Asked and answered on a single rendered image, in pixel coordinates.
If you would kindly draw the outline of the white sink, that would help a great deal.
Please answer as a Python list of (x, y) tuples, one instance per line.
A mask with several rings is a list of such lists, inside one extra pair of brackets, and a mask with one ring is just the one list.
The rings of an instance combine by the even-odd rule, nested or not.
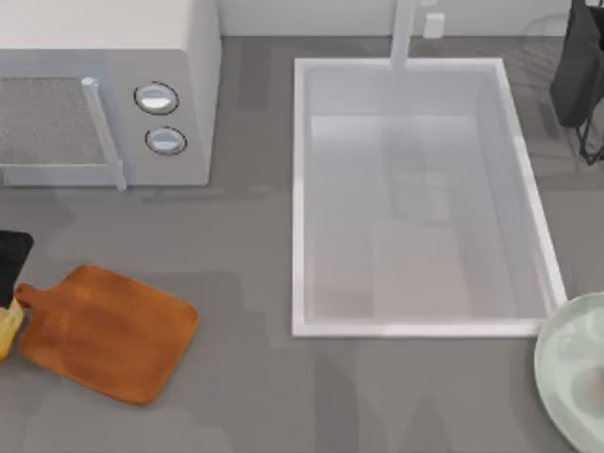
[(297, 338), (527, 338), (566, 299), (499, 58), (297, 59)]

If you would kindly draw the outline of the pale microwave oven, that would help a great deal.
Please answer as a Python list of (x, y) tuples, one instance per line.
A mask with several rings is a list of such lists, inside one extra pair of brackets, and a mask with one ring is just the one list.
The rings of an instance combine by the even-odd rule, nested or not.
[[(127, 188), (209, 181), (221, 56), (216, 0), (0, 0), (0, 77), (97, 78)], [(135, 103), (154, 81), (178, 95), (168, 115)], [(185, 135), (182, 153), (146, 146), (164, 126)]]

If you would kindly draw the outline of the small silver microwave knob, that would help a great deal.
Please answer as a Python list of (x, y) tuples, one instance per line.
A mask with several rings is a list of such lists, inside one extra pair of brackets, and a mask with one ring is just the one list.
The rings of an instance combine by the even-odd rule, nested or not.
[(162, 156), (175, 156), (187, 148), (187, 138), (178, 129), (164, 126), (148, 130), (145, 144), (154, 153)]

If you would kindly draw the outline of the large silver microwave knob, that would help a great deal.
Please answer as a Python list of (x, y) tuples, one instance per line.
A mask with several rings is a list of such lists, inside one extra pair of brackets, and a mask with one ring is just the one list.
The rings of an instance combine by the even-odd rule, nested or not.
[(164, 83), (154, 81), (134, 91), (136, 105), (151, 115), (168, 115), (179, 106), (176, 91)]

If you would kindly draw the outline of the tall white tap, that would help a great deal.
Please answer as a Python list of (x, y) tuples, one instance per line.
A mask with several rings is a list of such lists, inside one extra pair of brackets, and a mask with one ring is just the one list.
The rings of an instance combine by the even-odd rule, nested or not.
[(422, 37), (437, 40), (444, 35), (445, 14), (435, 9), (438, 3), (439, 0), (396, 0), (390, 54), (390, 63), (395, 73), (405, 72), (417, 7), (428, 8)]

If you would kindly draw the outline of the brown wooden cutting board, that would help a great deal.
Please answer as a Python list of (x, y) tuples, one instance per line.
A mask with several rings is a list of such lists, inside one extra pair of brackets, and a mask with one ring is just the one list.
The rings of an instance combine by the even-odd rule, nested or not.
[(181, 298), (91, 264), (47, 290), (22, 283), (15, 296), (31, 311), (25, 358), (131, 405), (159, 396), (200, 324)]

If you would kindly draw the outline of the grey microwave door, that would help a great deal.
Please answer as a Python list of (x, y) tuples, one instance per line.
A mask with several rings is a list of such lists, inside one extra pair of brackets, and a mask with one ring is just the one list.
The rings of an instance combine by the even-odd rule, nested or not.
[(81, 89), (82, 78), (0, 77), (1, 185), (116, 187)]

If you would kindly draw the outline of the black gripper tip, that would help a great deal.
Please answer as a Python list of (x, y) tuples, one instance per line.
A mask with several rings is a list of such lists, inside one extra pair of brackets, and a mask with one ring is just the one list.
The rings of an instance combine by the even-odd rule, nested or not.
[(0, 230), (0, 308), (7, 309), (13, 290), (29, 253), (34, 238), (30, 233)]

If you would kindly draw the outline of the pale green plate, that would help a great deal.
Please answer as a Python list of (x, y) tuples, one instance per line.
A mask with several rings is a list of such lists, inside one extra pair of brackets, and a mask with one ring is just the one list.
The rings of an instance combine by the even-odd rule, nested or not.
[(604, 293), (567, 301), (542, 326), (533, 371), (545, 413), (578, 453), (604, 453)]

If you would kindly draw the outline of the yellow bread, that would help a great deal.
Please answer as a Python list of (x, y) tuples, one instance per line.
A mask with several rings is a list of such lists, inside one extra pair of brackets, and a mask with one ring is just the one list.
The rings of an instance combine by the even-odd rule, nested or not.
[(0, 307), (0, 361), (8, 357), (24, 319), (24, 310), (15, 297), (6, 308)]

